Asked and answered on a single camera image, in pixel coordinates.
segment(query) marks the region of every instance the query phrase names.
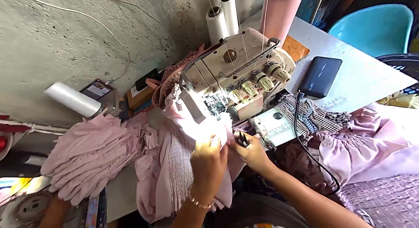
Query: black power bank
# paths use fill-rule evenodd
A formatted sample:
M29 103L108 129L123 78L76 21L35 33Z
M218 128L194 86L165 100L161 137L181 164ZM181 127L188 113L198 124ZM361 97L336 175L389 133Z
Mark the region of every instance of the black power bank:
M340 59L314 57L298 87L299 91L319 99L326 97L341 64Z

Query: thread snips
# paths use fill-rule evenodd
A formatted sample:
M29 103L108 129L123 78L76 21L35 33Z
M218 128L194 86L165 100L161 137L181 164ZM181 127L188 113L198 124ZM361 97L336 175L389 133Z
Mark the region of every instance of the thread snips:
M242 134L241 131L239 131L238 132L238 137L239 137L238 144L241 145L242 147L246 148L249 145L249 143L247 142L247 139L246 139L246 135Z

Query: metal bar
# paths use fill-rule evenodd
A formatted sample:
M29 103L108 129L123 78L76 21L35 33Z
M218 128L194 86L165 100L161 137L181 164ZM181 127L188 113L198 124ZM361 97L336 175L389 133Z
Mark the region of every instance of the metal bar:
M281 41L277 38L270 38L267 42L267 46L269 46L270 43L275 43L273 46L269 47L269 49L266 49L264 52L262 52L261 54L259 54L257 57L255 57L254 59L250 60L249 62L245 63L243 66L239 67L238 69L234 70L233 72L231 72L230 74L226 75L224 74L222 71L220 71L219 75L222 78L229 78L232 75L238 73L239 71L247 68L250 66L250 64L256 62L258 59L260 59L261 57L263 57L265 54L271 52L272 50L274 50L275 48L277 48L280 44Z
M311 25L313 25L313 22L314 22L314 19L316 18L317 12L318 12L318 10L320 9L321 2L322 2L322 0L317 0L316 8L315 8L315 9L314 9L314 11L311 13L311 16L310 16L310 21L309 21L309 23L310 23Z

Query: gray wall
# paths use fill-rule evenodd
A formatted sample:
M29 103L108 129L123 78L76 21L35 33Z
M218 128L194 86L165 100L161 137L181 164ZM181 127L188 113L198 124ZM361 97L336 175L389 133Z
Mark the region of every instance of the gray wall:
M128 48L131 67L113 83L121 93L148 71L164 69L209 42L208 0L43 0L82 11L104 23ZM241 21L263 0L236 0ZM34 123L70 126L81 116L50 100L43 90L61 81L80 90L95 78L121 74L127 55L99 24L32 0L0 0L0 113Z

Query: charging cable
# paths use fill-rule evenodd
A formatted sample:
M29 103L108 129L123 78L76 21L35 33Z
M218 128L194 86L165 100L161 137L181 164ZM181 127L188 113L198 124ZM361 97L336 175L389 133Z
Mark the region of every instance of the charging cable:
M327 170L326 169L326 167L324 167L319 161L317 161L312 155L311 155L311 153L308 151L308 149L306 148L306 146L305 145L303 145L303 143L301 142L301 140L300 140L300 138L298 137L298 133L297 133L297 117L298 117L298 107L299 107L299 105L300 105L300 103L301 103L301 99L304 97L304 93L301 93L300 91L298 91L298 94L297 94L297 103L296 103L296 106L295 106L295 114L294 114L294 134L295 134L295 136L296 136L296 138L297 138L297 140L298 140L298 142L301 144L301 146L302 146L302 148L306 151L306 153L311 157L311 159L313 159L323 170L325 170L331 177L332 177L332 179L333 179L333 181L335 182L335 184L336 184L336 186L337 186L337 188L335 189L335 190L333 190L331 193L328 193L328 194L326 194L325 196L329 196L329 195L332 195L332 194L334 194L334 193L336 193L336 192L338 192L339 190L340 190L340 188L341 188L341 186L340 186L340 184L339 184L339 182L338 182L338 180L336 179L336 177L332 174L332 173L330 173L330 171L329 170Z

